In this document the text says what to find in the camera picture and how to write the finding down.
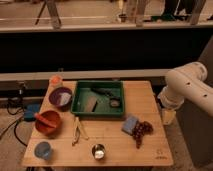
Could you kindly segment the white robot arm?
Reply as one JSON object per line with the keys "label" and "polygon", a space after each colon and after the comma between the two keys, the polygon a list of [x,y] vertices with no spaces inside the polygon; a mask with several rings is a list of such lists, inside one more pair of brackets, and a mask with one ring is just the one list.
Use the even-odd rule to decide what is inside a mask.
{"label": "white robot arm", "polygon": [[191,62],[173,68],[165,74],[166,86],[157,98],[162,104],[162,121],[170,125],[184,100],[196,104],[213,117],[213,88],[204,83],[208,71],[201,62]]}

